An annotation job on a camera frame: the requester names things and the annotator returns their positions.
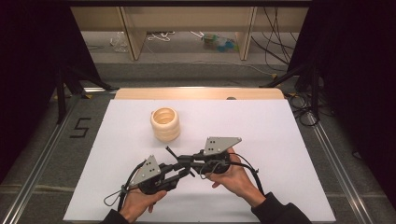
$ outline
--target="metal rail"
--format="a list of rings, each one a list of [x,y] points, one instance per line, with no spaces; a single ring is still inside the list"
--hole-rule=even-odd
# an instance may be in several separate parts
[[[312,122],[314,122],[314,118],[312,115],[309,117]],[[370,215],[367,211],[367,208],[364,204],[364,201],[361,199],[361,196],[357,192],[355,186],[353,185],[344,165],[341,163],[338,158],[337,153],[330,142],[329,137],[325,133],[323,126],[319,122],[314,126],[315,134],[318,137],[318,140],[323,147],[323,150],[332,166],[332,169],[335,173],[335,176],[340,183],[341,188],[343,189],[347,200],[349,201],[350,206],[352,207],[353,212],[360,224],[370,224],[374,223],[370,218]]]
[[[70,115],[72,114],[79,100],[79,97],[80,97],[79,95],[74,95],[70,99],[67,108],[67,113],[64,116],[63,121],[60,124],[56,125],[51,137],[49,138],[48,143],[44,147],[43,151],[40,154],[40,157],[35,163],[35,167],[33,168],[32,172],[29,174],[29,177],[24,182],[14,202],[9,207],[6,217],[2,222],[3,224],[15,224],[19,221],[22,212],[26,207],[26,204],[29,202],[32,193],[35,190],[35,186],[38,180],[40,179],[41,175],[43,174],[48,164],[48,161],[50,160],[53,150],[58,145],[59,139],[64,131],[64,127],[66,126],[70,118]]]

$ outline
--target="tripod leg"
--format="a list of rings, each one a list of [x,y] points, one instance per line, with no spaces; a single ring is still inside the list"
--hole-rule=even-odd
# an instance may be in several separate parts
[[[58,95],[58,121],[57,123],[61,123],[64,119],[64,115],[66,114],[66,100],[64,97],[64,75],[63,71],[60,69],[58,72],[57,80],[56,80],[56,92]]]
[[[291,77],[301,75],[301,73],[304,70],[306,70],[306,68],[307,68],[306,64],[300,65],[296,68],[291,69],[288,73],[286,73],[282,77],[278,78],[277,80],[274,80],[274,81],[268,83],[267,85],[259,86],[259,88],[273,88],[273,87],[279,85],[280,83],[288,80]]]
[[[319,112],[318,112],[318,98],[319,98],[319,70],[316,66],[313,68],[312,72],[312,80],[311,80],[311,109],[312,113],[315,116],[315,119],[319,121]]]
[[[74,67],[67,67],[73,74],[77,75],[78,77],[82,77],[85,78],[87,80],[89,80],[91,83],[97,85],[98,87],[102,87],[103,89],[107,90],[107,91],[117,91],[120,88],[117,87],[111,87],[110,85],[107,85],[105,82],[98,80],[94,77],[90,77],[86,74],[84,74],[83,72],[79,71],[77,68]]]

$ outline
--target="cable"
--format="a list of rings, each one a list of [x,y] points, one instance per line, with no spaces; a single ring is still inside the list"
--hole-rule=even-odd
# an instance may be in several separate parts
[[[276,38],[278,39],[278,41],[279,41],[279,43],[280,43],[280,47],[281,47],[281,49],[282,49],[283,55],[285,56],[285,59],[286,59],[286,61],[287,61],[287,64],[289,64],[290,56],[289,56],[289,54],[286,52],[286,50],[285,50],[285,48],[284,48],[284,45],[282,44],[282,40],[281,40],[281,38],[280,38],[279,25],[278,25],[278,22],[277,22],[277,7],[275,7],[275,20],[274,20],[274,24],[271,22],[271,19],[270,19],[270,17],[268,16],[268,13],[267,13],[266,8],[264,7],[263,9],[264,9],[264,12],[265,12],[265,16],[267,17],[267,20],[269,21],[270,26],[271,26],[271,29],[272,29],[271,34],[270,34],[270,37],[269,37],[269,40],[271,41],[272,35],[275,34]]]
[[[148,37],[148,40],[154,40],[154,39],[159,39],[161,41],[171,41],[171,38],[168,37],[168,35],[174,35],[175,31],[173,32],[166,32],[166,33],[160,33],[161,37],[156,36],[155,34],[151,34],[151,37]]]
[[[302,105],[296,105],[294,103],[296,97],[300,97],[299,99],[303,100]],[[304,126],[310,127],[310,126],[315,126],[319,122],[319,118],[317,118],[313,113],[312,113],[312,106],[308,105],[308,101],[305,99],[305,97],[299,93],[296,93],[294,95],[290,95],[289,99],[289,104],[292,108],[295,110],[292,110],[292,113],[294,114],[294,118],[299,120],[300,123]],[[307,117],[308,115],[312,115],[314,117],[314,122],[307,123],[303,120],[304,117]]]
[[[262,195],[264,194],[264,191],[262,190],[262,182],[259,179],[259,176],[257,175],[257,173],[259,172],[259,170],[255,170],[253,168],[253,166],[248,162],[248,160],[246,160],[243,156],[237,154],[237,153],[230,153],[230,155],[235,155],[239,158],[241,158],[242,160],[244,160],[248,165],[245,165],[243,163],[239,163],[239,162],[235,162],[234,165],[239,165],[239,166],[243,166],[249,169],[249,171],[251,172],[251,174],[253,175],[254,180],[256,181],[256,185],[257,188],[259,189],[259,191],[262,193]]]
[[[289,65],[288,62],[286,62],[285,60],[279,58],[278,56],[276,56],[273,52],[271,52],[270,50],[266,49],[265,47],[263,47],[262,45],[260,45],[254,38],[253,36],[251,37],[251,39],[254,41],[254,43],[256,43],[260,49],[263,49],[265,52],[271,54],[272,56],[274,56],[275,58],[277,58],[278,60],[280,60],[282,63]]]
[[[228,64],[233,64],[233,65],[238,65],[238,66],[249,67],[249,68],[252,68],[252,69],[254,69],[254,70],[256,70],[256,71],[258,71],[258,72],[260,72],[260,73],[263,73],[263,74],[265,74],[265,75],[268,75],[268,76],[272,76],[272,75],[273,75],[273,73],[268,73],[268,72],[262,71],[262,70],[258,69],[257,67],[255,67],[255,66],[253,66],[253,65],[250,65],[250,64],[230,63],[230,62],[225,62],[225,61],[207,62],[207,61],[201,61],[201,60],[199,60],[199,61],[191,61],[191,62],[180,62],[180,61],[165,62],[165,61],[160,60],[160,59],[157,57],[156,53],[149,47],[149,45],[147,45],[146,43],[144,43],[144,45],[146,46],[146,48],[148,49],[148,51],[149,51],[150,53],[152,53],[152,54],[155,56],[155,58],[157,59],[157,61],[160,62],[160,63],[228,63]]]
[[[143,164],[145,164],[145,162],[146,162],[146,160],[144,160],[144,161],[142,161],[140,164],[138,164],[138,165],[134,168],[134,170],[132,171],[132,173],[129,175],[128,180],[126,181],[126,183],[125,183],[124,185],[121,186],[121,191],[120,191],[120,195],[119,195],[120,201],[119,201],[119,207],[118,207],[117,211],[120,211],[121,208],[122,208],[122,205],[123,205],[125,196],[126,196],[126,194],[128,193],[128,186],[129,186],[129,183],[131,182],[132,177],[134,177],[134,173],[136,173],[136,171],[137,171],[138,169],[140,169],[140,168],[143,166]]]
[[[293,37],[294,41],[297,42],[297,38],[293,35],[293,33],[290,33],[291,37]]]
[[[216,168],[218,168],[218,166],[219,166],[220,164],[222,164],[222,163],[225,165],[224,161],[216,161],[216,162],[217,162],[216,165],[215,165],[215,166],[213,167],[213,169],[212,169],[210,172],[208,172],[208,173],[213,174],[213,173],[215,172]],[[206,176],[205,176],[205,178],[202,177],[202,176],[203,176],[202,171],[204,170],[204,168],[205,168],[207,165],[208,165],[208,162],[206,162],[206,163],[201,167],[201,169],[200,169],[200,171],[199,171],[199,176],[201,177],[201,179],[206,179]]]
[[[264,36],[265,39],[267,39],[267,40],[270,41],[271,43],[276,44],[276,45],[282,45],[282,44],[276,43],[274,40],[270,40],[270,39],[264,34],[264,32],[262,32],[262,35]],[[290,47],[290,46],[287,46],[287,45],[283,45],[283,47],[285,47],[285,48],[287,48],[287,49],[294,49],[294,48],[292,48],[292,47]]]

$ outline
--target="printed number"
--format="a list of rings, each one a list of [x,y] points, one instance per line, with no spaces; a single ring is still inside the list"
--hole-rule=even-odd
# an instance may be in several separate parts
[[[85,137],[85,134],[87,134],[87,131],[88,131],[90,128],[79,127],[79,123],[80,123],[82,120],[91,120],[91,118],[80,118],[80,119],[78,119],[78,121],[77,121],[77,124],[76,124],[76,126],[75,126],[75,130],[84,130],[84,134],[83,134],[83,135],[70,135],[70,138],[84,138],[84,137]]]

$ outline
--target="person's left hand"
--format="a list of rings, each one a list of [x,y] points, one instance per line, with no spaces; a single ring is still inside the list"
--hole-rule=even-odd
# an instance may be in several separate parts
[[[133,223],[146,211],[146,209],[151,213],[154,208],[154,204],[165,195],[165,190],[158,191],[152,195],[147,195],[142,193],[140,189],[132,189],[128,192],[125,203],[120,210],[120,214],[129,223]]]

